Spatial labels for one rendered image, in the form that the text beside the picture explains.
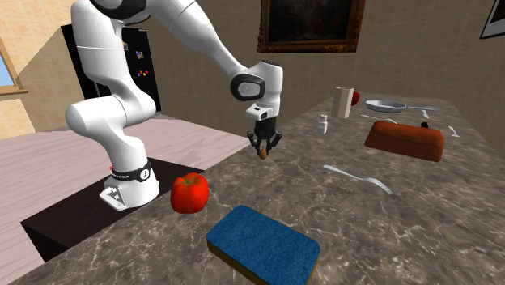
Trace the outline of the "brown bread loaf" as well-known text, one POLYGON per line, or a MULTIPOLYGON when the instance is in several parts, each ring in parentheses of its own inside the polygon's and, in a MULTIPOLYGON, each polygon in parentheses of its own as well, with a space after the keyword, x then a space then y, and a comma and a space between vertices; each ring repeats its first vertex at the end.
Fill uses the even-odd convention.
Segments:
POLYGON ((381 151, 439 162, 445 138, 437 129, 376 121, 364 145, 381 151))

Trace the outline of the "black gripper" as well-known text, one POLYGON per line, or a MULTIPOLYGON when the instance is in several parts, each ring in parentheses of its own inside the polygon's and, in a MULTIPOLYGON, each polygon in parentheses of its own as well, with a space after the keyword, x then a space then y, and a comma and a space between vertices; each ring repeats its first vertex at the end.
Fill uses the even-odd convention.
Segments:
POLYGON ((267 118, 262 121, 256 121, 254 132, 248 131, 247 137, 251 146, 257 152, 261 151, 261 139, 266 139, 265 153, 268 155, 269 151, 276 147, 282 138, 282 134, 275 129, 276 117, 267 118))

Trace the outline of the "gold framed dark painting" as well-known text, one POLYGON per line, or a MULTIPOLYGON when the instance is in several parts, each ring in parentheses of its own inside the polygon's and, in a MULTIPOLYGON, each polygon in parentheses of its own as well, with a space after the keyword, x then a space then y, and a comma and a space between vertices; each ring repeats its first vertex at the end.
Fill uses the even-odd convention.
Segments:
POLYGON ((261 0, 259 53, 354 53, 366 0, 261 0))

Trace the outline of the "black framed wall picture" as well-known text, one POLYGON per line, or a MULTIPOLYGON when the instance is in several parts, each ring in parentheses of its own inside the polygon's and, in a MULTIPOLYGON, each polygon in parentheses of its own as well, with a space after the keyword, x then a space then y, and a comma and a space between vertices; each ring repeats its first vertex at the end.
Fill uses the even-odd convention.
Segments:
POLYGON ((494 0, 479 39, 484 40, 496 36, 505 36, 505 0, 494 0))

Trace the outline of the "grey frying pan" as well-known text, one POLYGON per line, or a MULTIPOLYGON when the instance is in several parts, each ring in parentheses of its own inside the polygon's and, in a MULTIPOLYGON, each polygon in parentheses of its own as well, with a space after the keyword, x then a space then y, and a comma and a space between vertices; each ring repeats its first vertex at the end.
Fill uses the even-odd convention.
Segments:
POLYGON ((369 108, 371 110, 374 110, 377 112, 382 112, 382 113, 400 113, 404 109, 408 109, 408 108, 435 112, 435 109, 433 109, 433 108, 414 107, 414 106, 409 106, 407 104, 403 104, 403 103, 392 101, 392 100, 367 100, 365 102, 365 105, 367 106, 367 108, 369 108))

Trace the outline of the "red tomato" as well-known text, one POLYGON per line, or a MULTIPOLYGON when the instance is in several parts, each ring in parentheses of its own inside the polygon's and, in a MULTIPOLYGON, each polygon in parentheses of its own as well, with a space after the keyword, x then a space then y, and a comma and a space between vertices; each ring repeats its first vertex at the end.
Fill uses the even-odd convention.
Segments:
POLYGON ((191 172, 177 177, 170 191, 172 209, 180 214, 201 211, 208 202, 209 186, 204 176, 191 172))

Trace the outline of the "wooden framed window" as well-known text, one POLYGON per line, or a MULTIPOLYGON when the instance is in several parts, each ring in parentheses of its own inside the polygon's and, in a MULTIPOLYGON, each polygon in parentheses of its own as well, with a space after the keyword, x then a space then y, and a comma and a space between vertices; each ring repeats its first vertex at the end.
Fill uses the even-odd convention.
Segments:
POLYGON ((0 96, 28 93, 0 37, 0 96))

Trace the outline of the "blue and yellow sponge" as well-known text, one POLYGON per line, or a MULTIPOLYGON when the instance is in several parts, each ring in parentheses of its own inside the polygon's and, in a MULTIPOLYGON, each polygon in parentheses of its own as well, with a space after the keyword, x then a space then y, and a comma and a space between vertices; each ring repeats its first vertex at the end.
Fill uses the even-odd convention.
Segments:
POLYGON ((206 234, 209 250, 256 285, 309 285, 320 245, 244 205, 206 234))

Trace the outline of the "dark robot stand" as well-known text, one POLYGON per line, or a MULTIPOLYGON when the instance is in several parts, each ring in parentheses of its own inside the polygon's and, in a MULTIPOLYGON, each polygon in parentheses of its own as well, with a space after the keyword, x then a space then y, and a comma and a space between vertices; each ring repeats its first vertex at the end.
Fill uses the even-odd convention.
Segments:
MULTIPOLYGON (((121 172, 119 176, 122 181, 132 176, 145 180, 146 168, 154 171, 153 177, 159 181, 160 195, 171 190, 177 177, 201 172, 199 168, 149 158, 145 167, 121 172)), ((102 178, 20 223, 44 261, 49 261, 135 211, 134 208, 117 211, 104 202, 99 193, 104 190, 105 181, 102 178)))

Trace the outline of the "black refrigerator with magnets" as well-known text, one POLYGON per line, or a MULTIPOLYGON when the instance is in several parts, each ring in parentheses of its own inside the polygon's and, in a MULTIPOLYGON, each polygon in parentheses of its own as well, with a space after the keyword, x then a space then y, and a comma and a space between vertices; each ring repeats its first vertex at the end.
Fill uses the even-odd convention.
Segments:
MULTIPOLYGON (((74 42, 72 25, 61 26, 67 49, 77 75, 83 97, 92 99, 100 96, 110 96, 108 87, 93 82, 84 73, 78 55, 77 46, 74 42)), ((162 108, 159 101, 151 49, 146 29, 143 28, 122 28, 122 39, 124 42, 125 58, 129 67, 129 72, 135 84, 155 102, 156 112, 160 113, 162 108)))

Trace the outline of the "beige cup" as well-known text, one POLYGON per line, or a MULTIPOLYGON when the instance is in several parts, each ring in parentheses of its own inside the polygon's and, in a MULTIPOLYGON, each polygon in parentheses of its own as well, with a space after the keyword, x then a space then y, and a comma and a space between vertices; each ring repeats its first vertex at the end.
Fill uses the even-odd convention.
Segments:
POLYGON ((350 105, 353 98, 352 87, 335 87, 331 116, 336 118, 348 118, 350 105))

